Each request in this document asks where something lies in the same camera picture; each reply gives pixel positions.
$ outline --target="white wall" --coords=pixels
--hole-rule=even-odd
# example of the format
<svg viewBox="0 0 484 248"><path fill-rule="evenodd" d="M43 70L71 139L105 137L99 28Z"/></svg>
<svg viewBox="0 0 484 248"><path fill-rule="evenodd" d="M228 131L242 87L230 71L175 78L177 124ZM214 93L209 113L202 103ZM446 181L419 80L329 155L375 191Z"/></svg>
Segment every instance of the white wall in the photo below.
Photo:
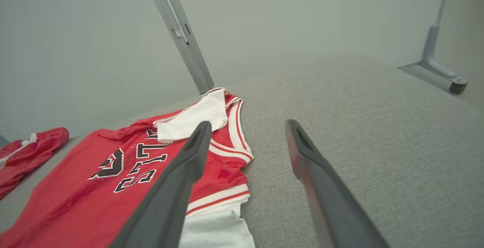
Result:
<svg viewBox="0 0 484 248"><path fill-rule="evenodd" d="M439 0L180 0L215 83L335 60L418 62Z"/></svg>
<svg viewBox="0 0 484 248"><path fill-rule="evenodd" d="M0 0L0 134L71 137L198 95L153 0Z"/></svg>

